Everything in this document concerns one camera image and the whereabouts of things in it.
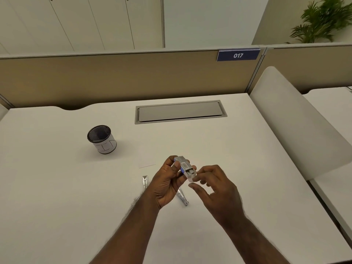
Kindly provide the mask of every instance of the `forearm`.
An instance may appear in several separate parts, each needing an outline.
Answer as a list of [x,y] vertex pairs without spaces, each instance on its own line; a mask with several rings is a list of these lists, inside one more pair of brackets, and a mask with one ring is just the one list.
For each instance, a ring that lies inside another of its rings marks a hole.
[[158,213],[155,198],[144,192],[90,264],[141,264]]
[[289,264],[249,219],[224,230],[246,264]]

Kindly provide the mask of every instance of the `disassembled stapler part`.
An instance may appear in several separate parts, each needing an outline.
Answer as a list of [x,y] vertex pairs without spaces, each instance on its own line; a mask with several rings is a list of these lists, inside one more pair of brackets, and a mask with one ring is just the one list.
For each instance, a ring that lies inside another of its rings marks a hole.
[[197,172],[192,168],[191,164],[182,155],[175,157],[174,161],[178,161],[181,164],[181,172],[187,177],[189,182],[193,182],[193,178],[197,175]]
[[148,176],[143,176],[143,189],[144,191],[147,189],[148,187]]
[[184,204],[185,206],[188,206],[188,204],[189,204],[189,203],[188,203],[188,200],[187,200],[186,196],[184,195],[184,193],[183,193],[181,187],[178,188],[178,191],[177,191],[176,194],[177,194],[178,198],[183,202],[183,204]]

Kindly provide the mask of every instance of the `green plant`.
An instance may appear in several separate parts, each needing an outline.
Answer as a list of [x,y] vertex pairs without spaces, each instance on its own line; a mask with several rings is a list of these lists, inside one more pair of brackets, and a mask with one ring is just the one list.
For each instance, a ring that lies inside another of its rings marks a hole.
[[308,8],[301,16],[303,23],[306,24],[295,26],[290,37],[298,37],[297,40],[302,43],[314,43],[319,38],[334,41],[333,30],[341,30],[352,25],[352,3],[343,4],[343,0],[309,2]]

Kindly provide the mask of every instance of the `person's left hand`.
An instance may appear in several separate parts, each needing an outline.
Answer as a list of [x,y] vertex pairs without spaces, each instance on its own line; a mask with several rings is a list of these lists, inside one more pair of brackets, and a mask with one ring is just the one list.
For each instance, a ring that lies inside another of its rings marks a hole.
[[171,202],[178,188],[187,180],[186,176],[179,171],[181,165],[174,163],[177,155],[171,155],[165,160],[159,171],[155,174],[149,186],[145,190],[154,195],[159,209]]

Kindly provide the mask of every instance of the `hand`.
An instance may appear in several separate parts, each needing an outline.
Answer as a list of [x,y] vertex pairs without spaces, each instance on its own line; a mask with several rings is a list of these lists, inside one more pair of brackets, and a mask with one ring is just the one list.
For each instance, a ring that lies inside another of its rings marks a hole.
[[187,180],[186,176],[179,171],[180,163],[178,161],[174,163],[176,156],[171,155],[165,160],[145,190],[155,197],[159,209],[171,202],[178,188]]
[[202,167],[193,181],[206,183],[213,189],[214,192],[209,195],[196,183],[188,185],[199,195],[205,207],[224,229],[232,228],[234,224],[246,219],[236,185],[226,177],[218,165]]

